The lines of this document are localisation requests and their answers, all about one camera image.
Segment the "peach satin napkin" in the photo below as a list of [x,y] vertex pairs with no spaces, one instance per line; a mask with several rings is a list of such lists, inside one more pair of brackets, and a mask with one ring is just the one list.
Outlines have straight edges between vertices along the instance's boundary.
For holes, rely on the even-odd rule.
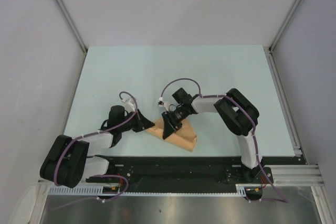
[[188,119],[184,119],[182,121],[182,128],[165,140],[163,139],[163,128],[163,119],[159,118],[154,122],[154,126],[146,131],[166,143],[173,144],[189,152],[194,150],[197,143],[197,134]]

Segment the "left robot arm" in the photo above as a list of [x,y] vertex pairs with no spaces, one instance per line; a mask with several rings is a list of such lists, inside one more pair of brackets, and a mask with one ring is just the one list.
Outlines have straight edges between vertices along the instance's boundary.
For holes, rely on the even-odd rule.
[[121,105],[112,106],[108,119],[103,121],[98,131],[76,140],[64,134],[58,135],[41,165],[39,175],[56,186],[74,188],[84,179],[88,157],[95,156],[96,151],[116,146],[124,132],[142,132],[153,126],[155,124],[140,110],[128,112]]

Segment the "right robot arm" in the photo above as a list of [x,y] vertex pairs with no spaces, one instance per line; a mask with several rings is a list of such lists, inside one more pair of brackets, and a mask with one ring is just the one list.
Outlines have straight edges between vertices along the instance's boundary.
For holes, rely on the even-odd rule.
[[243,179],[254,183],[261,177],[262,156],[256,147],[255,131],[258,124],[258,109],[237,89],[225,94],[188,94],[183,88],[172,94],[178,103],[173,111],[162,113],[163,139],[182,128],[182,121],[188,116],[200,113],[217,113],[227,128],[237,136],[241,151]]

